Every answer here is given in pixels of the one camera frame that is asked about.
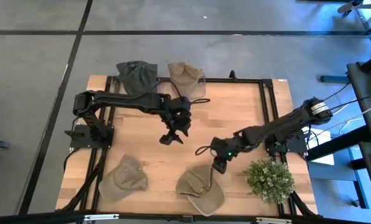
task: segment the black floor stripe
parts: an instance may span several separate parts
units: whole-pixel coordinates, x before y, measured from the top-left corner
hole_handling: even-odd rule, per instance
[[[87,22],[87,18],[88,18],[92,3],[93,3],[93,0],[87,1],[85,13],[83,14],[83,17],[81,19],[81,24],[79,26],[79,30],[78,30],[79,32],[85,29],[85,25]],[[50,144],[54,126],[57,121],[58,112],[60,111],[62,99],[65,94],[66,86],[68,85],[69,77],[70,77],[70,74],[73,68],[73,63],[75,62],[76,54],[79,49],[80,40],[81,40],[81,35],[77,35],[75,38],[75,42],[73,43],[73,47],[72,47],[72,50],[71,50],[71,53],[68,59],[68,64],[66,66],[65,73],[63,74],[60,87],[58,88],[58,92],[55,97],[52,110],[48,117],[48,121],[44,129],[44,133],[39,142],[39,147],[37,149],[37,156],[34,160],[34,163],[32,164],[30,174],[24,186],[24,191],[23,191],[24,193],[23,195],[21,195],[22,197],[20,198],[21,205],[19,206],[19,210],[18,210],[19,215],[24,215],[28,213],[30,203],[32,202],[32,197],[35,192],[37,180],[39,179],[39,175],[42,170],[44,159],[47,154],[48,145]]]
[[[256,30],[86,30],[83,35],[356,35],[366,31],[256,31]]]
[[[0,35],[77,35],[78,30],[0,30]]]
[[[266,30],[0,30],[0,35],[267,35],[364,36],[366,31],[266,31]]]

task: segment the desk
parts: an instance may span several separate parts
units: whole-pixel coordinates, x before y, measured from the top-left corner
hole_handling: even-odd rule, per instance
[[[106,79],[106,76],[90,76],[87,89],[103,90]],[[278,114],[283,116],[293,109],[288,83],[286,80],[273,80],[273,86]],[[168,84],[160,89],[164,93],[171,92]],[[269,102],[267,88],[265,92]],[[187,168],[198,164],[211,164],[213,161],[209,153],[195,156],[195,150],[209,144],[215,136],[228,138],[234,131],[246,126],[264,124],[259,85],[207,82],[205,97],[210,98],[211,102],[192,106],[190,136],[181,137],[184,145],[173,142],[170,146],[163,146],[158,142],[161,135],[167,131],[158,116],[116,108],[113,119],[114,140],[108,150],[104,175],[118,165],[125,153],[130,154],[142,164],[149,179],[149,187],[147,191],[134,193],[117,203],[109,203],[100,197],[98,212],[199,215],[185,197],[175,193],[177,180]],[[268,112],[272,118],[269,103]],[[263,203],[259,197],[248,195],[250,190],[242,174],[250,161],[266,156],[262,144],[252,152],[240,154],[229,162],[224,175],[214,173],[226,196],[224,205],[215,215],[278,215],[277,205]],[[57,208],[64,207],[83,184],[89,158],[90,149],[80,149],[68,160]],[[317,213],[304,159],[298,154],[288,153],[287,161],[295,178],[298,195],[311,211]],[[90,188],[86,208],[91,208],[93,189],[94,185]],[[288,205],[285,205],[285,211],[288,213]]]

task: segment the baseball cap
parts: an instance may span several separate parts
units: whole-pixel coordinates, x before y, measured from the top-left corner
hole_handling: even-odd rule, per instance
[[[116,65],[119,72],[116,77],[127,94],[139,95],[145,92],[155,93],[151,88],[156,84],[158,65],[143,61],[122,62]]]
[[[196,166],[180,177],[176,192],[184,195],[204,216],[210,216],[224,203],[224,193],[213,178],[210,165]]]
[[[198,86],[203,71],[188,62],[170,63],[167,65],[170,80],[177,86],[182,96],[191,98],[191,94]]]
[[[138,190],[147,190],[147,176],[138,160],[125,154],[120,164],[99,183],[98,190],[106,200],[116,202]]]

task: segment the white cable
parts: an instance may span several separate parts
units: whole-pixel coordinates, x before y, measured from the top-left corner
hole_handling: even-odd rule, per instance
[[[358,121],[358,120],[361,120],[361,119],[363,119],[363,118],[351,119],[351,120],[347,121],[346,125],[344,125],[344,127],[342,127],[342,128],[340,129],[339,134],[341,134],[341,131],[344,130],[344,128],[346,128],[347,125],[348,125],[351,121]]]
[[[340,108],[338,111],[334,112],[333,115],[336,115],[338,114],[340,111],[342,111],[344,108],[346,108],[348,105],[350,104],[347,104],[347,105],[344,105],[342,108]]]
[[[330,128],[325,129],[324,131],[320,132],[320,133],[317,134],[316,136],[318,137],[318,136],[319,136],[320,134],[322,134],[323,132],[328,131],[328,130],[334,128],[334,127],[337,127],[337,126],[339,126],[340,124],[344,124],[344,123],[346,123],[346,122],[348,122],[348,121],[350,121],[350,120],[352,120],[352,119],[355,119],[355,118],[359,117],[360,115],[363,115],[363,114],[365,114],[365,113],[368,113],[369,111],[371,111],[371,108],[365,110],[364,112],[362,112],[361,114],[358,114],[357,116],[354,116],[354,117],[351,118],[351,119],[348,119],[348,120],[346,120],[346,121],[340,122],[340,123],[338,123],[338,124],[336,124],[336,125],[331,126]]]

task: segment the cable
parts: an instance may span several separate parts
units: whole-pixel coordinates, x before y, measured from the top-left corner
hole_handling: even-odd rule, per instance
[[[209,103],[210,102],[210,99],[207,99],[207,98],[200,98],[200,99],[197,99],[197,100],[194,100],[191,102],[191,105],[192,104],[198,104],[198,103]]]
[[[60,210],[63,210],[63,211],[74,210],[76,206],[78,205],[79,201],[81,200],[81,197],[85,194],[87,189],[89,189],[90,185],[93,183],[94,179],[101,172],[104,166],[105,166],[105,161],[103,160],[103,157],[101,156],[99,158],[98,163],[94,167],[93,171],[90,173],[89,177],[85,180],[84,184],[77,191],[76,195],[68,202],[68,205],[61,208]]]
[[[342,108],[340,108],[339,110],[337,110],[336,112],[334,112],[333,115],[336,115],[336,114],[340,113],[340,111],[344,110],[344,108],[346,108],[348,105],[349,105],[349,104],[344,105]]]
[[[330,96],[326,97],[326,99],[324,99],[324,101],[326,101],[326,100],[329,99],[330,97],[332,97],[332,96],[338,94],[339,92],[341,92],[341,91],[342,91],[343,89],[345,89],[345,88],[346,88],[350,83],[351,83],[351,82],[348,81],[347,84],[346,84],[344,87],[342,87],[339,91],[337,91],[337,92],[331,94]]]
[[[71,137],[72,137],[72,133],[73,133],[73,129],[74,129],[74,127],[75,127],[75,123],[76,123],[76,121],[79,119],[79,117],[77,117],[77,118],[75,118],[73,121],[72,121],[72,127],[71,127]]]
[[[201,146],[199,147],[196,151],[195,151],[195,155],[198,156],[204,152],[206,152],[206,150],[210,149],[210,155],[212,155],[213,157],[215,157],[215,155],[213,154],[212,152],[212,149],[211,149],[211,146]]]
[[[342,107],[342,106],[344,106],[344,105],[348,105],[348,104],[350,104],[350,103],[353,103],[353,102],[356,102],[356,101],[362,101],[362,100],[369,99],[369,98],[371,98],[371,96],[366,96],[366,97],[363,97],[363,98],[361,98],[361,99],[352,100],[352,101],[350,101],[350,102],[348,102],[348,103],[343,103],[343,104],[341,104],[341,105],[339,105],[339,106],[335,106],[335,107],[331,108],[330,110],[334,110],[334,109],[339,108],[339,107]]]
[[[351,119],[351,120],[347,121],[346,125],[344,125],[344,126],[340,129],[339,134],[341,134],[341,131],[344,130],[344,128],[346,128],[347,125],[348,125],[351,121],[358,121],[358,120],[361,120],[361,119],[363,119],[363,118]]]
[[[195,151],[195,155],[198,156],[204,152],[206,152],[206,150],[210,149],[210,146],[201,146],[199,147],[196,151]]]
[[[66,163],[68,162],[68,159],[69,157],[72,156],[73,153],[75,153],[77,150],[79,150],[80,148],[75,148],[73,151],[71,151],[65,158],[65,160],[63,161],[63,171],[65,172],[65,169],[66,169]]]
[[[324,131],[320,132],[317,136],[319,136],[319,135],[322,134],[323,132],[328,131],[328,130],[330,130],[330,129],[332,129],[332,128],[334,128],[334,127],[340,125],[340,124],[346,123],[346,122],[348,122],[348,121],[350,121],[350,120],[352,120],[352,119],[355,119],[355,118],[359,117],[360,115],[363,115],[363,114],[365,114],[365,113],[368,113],[369,111],[371,111],[371,108],[365,110],[363,113],[358,114],[357,116],[354,116],[354,117],[351,118],[351,119],[348,119],[348,120],[346,120],[346,121],[340,122],[340,123],[338,123],[338,124],[336,124],[336,125],[334,125],[334,126],[331,126],[330,128],[325,129]]]
[[[312,140],[312,139],[314,139],[314,138],[312,138],[312,139],[309,138],[309,137],[310,137],[310,133],[313,133],[313,134],[314,134],[314,138],[316,138],[316,144],[317,144],[316,147],[318,147],[318,150],[316,151],[316,153],[318,153],[318,152],[319,152],[319,140],[318,140],[318,135],[317,135],[314,131],[311,131],[311,130],[309,130],[309,134],[308,134],[308,137],[307,137],[307,146],[308,146],[308,150],[309,150],[309,141]]]
[[[178,97],[182,97],[180,91],[178,90],[177,86],[175,85],[175,83],[173,81],[171,81],[171,80],[163,80],[163,81],[160,81],[160,82],[156,83],[154,86],[152,86],[151,88],[149,88],[145,93],[142,93],[142,94],[140,94],[138,96],[133,96],[133,97],[103,96],[101,98],[110,97],[110,98],[123,99],[123,100],[135,100],[135,99],[138,99],[138,98],[143,97],[144,95],[148,94],[149,91],[153,90],[154,88],[156,88],[157,86],[159,86],[160,84],[162,84],[164,82],[170,82],[174,86],[174,89],[177,92]]]

